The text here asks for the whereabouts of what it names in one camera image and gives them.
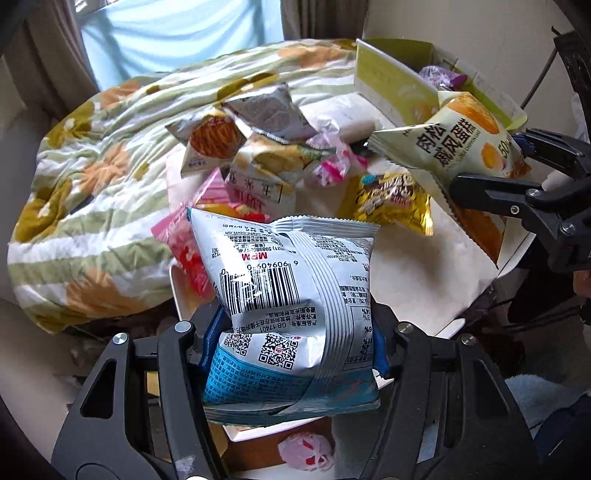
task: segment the pink plastic bag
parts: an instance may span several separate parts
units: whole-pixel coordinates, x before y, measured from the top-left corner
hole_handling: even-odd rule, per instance
[[[252,222],[268,223],[271,219],[263,213],[253,212],[245,205],[231,203],[222,172],[219,168],[216,168],[189,202],[181,204],[178,209],[164,217],[150,229],[157,241],[168,245],[181,268],[187,274],[194,290],[204,299],[209,299],[213,297],[213,288],[205,272],[191,224],[187,220],[188,206],[196,206],[203,210]]]
[[[277,448],[283,461],[298,470],[326,472],[335,464],[329,441],[315,433],[294,433]]]
[[[367,171],[367,159],[355,155],[332,129],[319,132],[306,143],[312,147],[336,149],[334,155],[324,160],[306,178],[308,184],[332,187],[348,177],[360,176]]]
[[[156,240],[168,245],[194,290],[204,299],[213,296],[191,224],[187,220],[186,208],[181,207],[164,217],[151,228],[151,232]]]

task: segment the yellow snack bag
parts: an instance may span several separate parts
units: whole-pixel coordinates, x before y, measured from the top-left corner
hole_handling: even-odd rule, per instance
[[[277,219],[296,208],[295,185],[334,149],[290,143],[257,130],[236,154],[226,177],[233,202]]]
[[[459,173],[517,178],[531,167],[499,121],[467,92],[439,92],[440,110],[426,124],[374,132],[369,147],[408,168],[429,171],[443,192]],[[450,205],[466,233],[496,263],[505,219]]]
[[[245,140],[233,118],[218,108],[182,118],[167,129],[187,146],[182,177],[230,163]]]
[[[422,235],[433,234],[431,196],[407,171],[351,179],[339,218],[380,225],[399,223]]]

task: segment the barcode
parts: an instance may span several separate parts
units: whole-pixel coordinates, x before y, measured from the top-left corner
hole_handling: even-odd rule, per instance
[[[220,273],[220,286],[230,315],[251,310],[297,305],[297,290],[291,265],[250,270],[248,275]]]

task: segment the qr code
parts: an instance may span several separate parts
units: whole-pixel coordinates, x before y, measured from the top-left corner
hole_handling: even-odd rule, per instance
[[[259,362],[291,370],[296,360],[297,341],[300,338],[284,338],[276,333],[267,333],[265,343],[261,347]]]
[[[238,355],[246,356],[248,346],[251,344],[251,333],[228,333],[223,344],[234,350]]]

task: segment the white snack bag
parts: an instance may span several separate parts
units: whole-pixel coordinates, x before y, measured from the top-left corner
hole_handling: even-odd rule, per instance
[[[271,424],[377,408],[369,257],[379,226],[189,216],[234,329],[213,357],[208,419]]]

